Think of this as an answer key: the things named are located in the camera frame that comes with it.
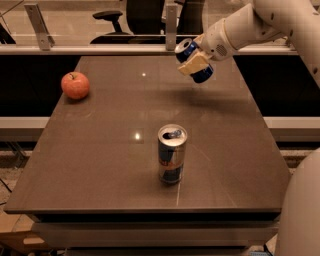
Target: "soda can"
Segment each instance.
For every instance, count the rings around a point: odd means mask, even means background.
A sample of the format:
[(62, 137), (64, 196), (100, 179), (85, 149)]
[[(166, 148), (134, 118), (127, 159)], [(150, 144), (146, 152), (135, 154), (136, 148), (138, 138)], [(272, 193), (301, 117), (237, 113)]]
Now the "soda can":
[(186, 130), (176, 124), (163, 126), (158, 132), (160, 180), (175, 184), (182, 178), (187, 142)]
[[(182, 40), (175, 48), (176, 58), (180, 63), (188, 60), (192, 53), (199, 49), (198, 44), (192, 41), (191, 38)], [(193, 81), (197, 84), (207, 81), (213, 74), (214, 70), (210, 64), (205, 69), (202, 69), (196, 73), (191, 74)]]

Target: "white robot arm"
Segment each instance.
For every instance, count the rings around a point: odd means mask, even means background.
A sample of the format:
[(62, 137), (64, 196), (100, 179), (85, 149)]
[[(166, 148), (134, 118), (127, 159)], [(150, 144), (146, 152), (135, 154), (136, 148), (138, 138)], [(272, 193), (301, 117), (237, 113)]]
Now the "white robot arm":
[[(176, 47), (179, 71), (196, 82), (210, 77), (209, 60), (221, 61), (250, 44), (287, 36), (320, 88), (320, 15), (310, 0), (253, 0), (206, 33)], [(199, 72), (204, 77), (195, 79)]]

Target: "black chair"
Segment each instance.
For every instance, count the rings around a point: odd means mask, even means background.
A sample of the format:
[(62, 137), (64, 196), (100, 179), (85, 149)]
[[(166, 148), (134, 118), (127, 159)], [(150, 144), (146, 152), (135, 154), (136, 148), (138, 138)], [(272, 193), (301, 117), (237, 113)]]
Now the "black chair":
[[(202, 11), (205, 0), (176, 0), (182, 5), (177, 27), (178, 35), (199, 35), (203, 33)], [(95, 19), (103, 19), (113, 24), (115, 32), (99, 36), (91, 41), (91, 44), (110, 43), (164, 43), (165, 22), (162, 20), (162, 12), (165, 0), (127, 0), (127, 23), (133, 34), (123, 32), (119, 24), (121, 11), (105, 11), (93, 14)]]
[(121, 11), (105, 11), (93, 14), (95, 19), (111, 21), (115, 32), (99, 36), (91, 41), (91, 44), (135, 43), (137, 38), (135, 35), (160, 35), (161, 29), (163, 29), (162, 11), (164, 3), (165, 0), (127, 0), (126, 19), (133, 34), (122, 31), (119, 24), (119, 17), (123, 15)]

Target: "apple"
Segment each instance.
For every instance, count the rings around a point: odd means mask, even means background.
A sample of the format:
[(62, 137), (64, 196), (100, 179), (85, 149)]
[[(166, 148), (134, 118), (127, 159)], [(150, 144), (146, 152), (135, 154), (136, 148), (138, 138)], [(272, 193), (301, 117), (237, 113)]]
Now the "apple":
[(79, 100), (88, 95), (90, 83), (84, 74), (74, 71), (62, 77), (61, 88), (69, 98)]

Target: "black desk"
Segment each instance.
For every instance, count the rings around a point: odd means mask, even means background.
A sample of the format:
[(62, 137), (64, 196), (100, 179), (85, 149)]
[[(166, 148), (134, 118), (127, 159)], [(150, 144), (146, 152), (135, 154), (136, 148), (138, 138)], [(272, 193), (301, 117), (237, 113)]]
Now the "black desk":
[[(289, 172), (236, 65), (218, 63), (202, 85), (177, 65), (82, 57), (90, 95), (62, 95), (5, 210), (35, 217), (52, 246), (248, 246), (275, 234)], [(175, 186), (158, 178), (168, 123), (189, 134)]]

